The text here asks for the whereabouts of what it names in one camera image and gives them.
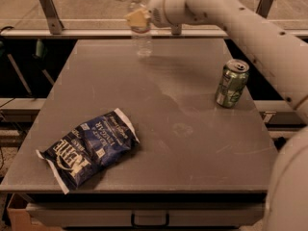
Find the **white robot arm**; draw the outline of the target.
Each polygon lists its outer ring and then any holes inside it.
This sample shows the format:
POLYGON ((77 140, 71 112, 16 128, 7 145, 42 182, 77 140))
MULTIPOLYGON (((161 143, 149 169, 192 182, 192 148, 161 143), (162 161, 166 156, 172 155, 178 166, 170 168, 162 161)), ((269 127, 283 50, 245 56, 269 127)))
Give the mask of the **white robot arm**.
MULTIPOLYGON (((308 45, 239 0, 150 0, 125 16, 130 26, 216 25, 305 122, 308 45)), ((308 231, 308 127, 281 148, 272 169, 263 231, 308 231)))

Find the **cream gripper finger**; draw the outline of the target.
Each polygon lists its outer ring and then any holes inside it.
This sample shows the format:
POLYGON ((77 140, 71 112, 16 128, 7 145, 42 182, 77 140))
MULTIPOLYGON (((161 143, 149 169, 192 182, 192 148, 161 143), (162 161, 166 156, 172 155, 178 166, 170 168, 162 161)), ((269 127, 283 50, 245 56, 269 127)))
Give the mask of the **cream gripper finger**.
POLYGON ((146 8, 136 9, 126 14, 124 18, 130 27, 145 28, 150 22, 150 15, 146 8))

